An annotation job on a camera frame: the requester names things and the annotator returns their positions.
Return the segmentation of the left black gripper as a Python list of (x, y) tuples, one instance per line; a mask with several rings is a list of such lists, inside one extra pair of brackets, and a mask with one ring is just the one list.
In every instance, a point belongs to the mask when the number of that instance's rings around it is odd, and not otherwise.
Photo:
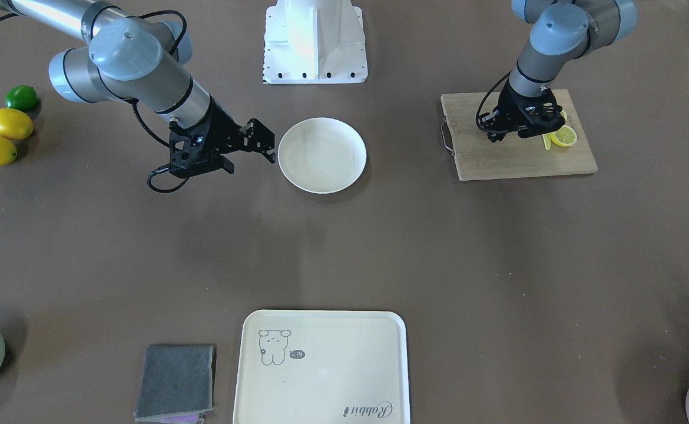
[(550, 89), (538, 97), (517, 93), (509, 81), (504, 83), (498, 100), (498, 127), (487, 129), (490, 142), (501, 141), (509, 133), (531, 138), (557, 130), (557, 99)]

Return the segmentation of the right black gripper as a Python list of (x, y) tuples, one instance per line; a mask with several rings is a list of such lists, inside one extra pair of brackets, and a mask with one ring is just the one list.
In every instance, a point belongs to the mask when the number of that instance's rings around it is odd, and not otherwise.
[(210, 100), (207, 112), (201, 119), (201, 137), (201, 156), (209, 157), (215, 153), (212, 156), (213, 171), (223, 170), (234, 174), (234, 164), (224, 155), (238, 150), (260, 153), (272, 164), (277, 161), (273, 132), (255, 118), (251, 118), (245, 126), (239, 126), (215, 100)]

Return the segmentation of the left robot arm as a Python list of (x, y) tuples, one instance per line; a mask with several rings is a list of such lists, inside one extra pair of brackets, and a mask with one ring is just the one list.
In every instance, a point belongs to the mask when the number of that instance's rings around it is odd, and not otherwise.
[(493, 143), (510, 133), (530, 138), (562, 128), (550, 84), (566, 62), (621, 40), (638, 19), (633, 1), (513, 1), (511, 7), (531, 32), (516, 65), (498, 81), (497, 105), (476, 114), (477, 127)]

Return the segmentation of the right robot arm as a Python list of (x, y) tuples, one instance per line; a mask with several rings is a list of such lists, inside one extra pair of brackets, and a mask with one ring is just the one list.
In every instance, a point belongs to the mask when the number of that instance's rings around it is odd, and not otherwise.
[(83, 40), (85, 47), (50, 62), (50, 81), (60, 96), (86, 104), (142, 104), (164, 118), (170, 160), (156, 174), (231, 174), (227, 155), (237, 151), (276, 161), (274, 134), (257, 119), (237, 124), (183, 67), (192, 54), (185, 22), (149, 22), (105, 1), (0, 1), (0, 10)]

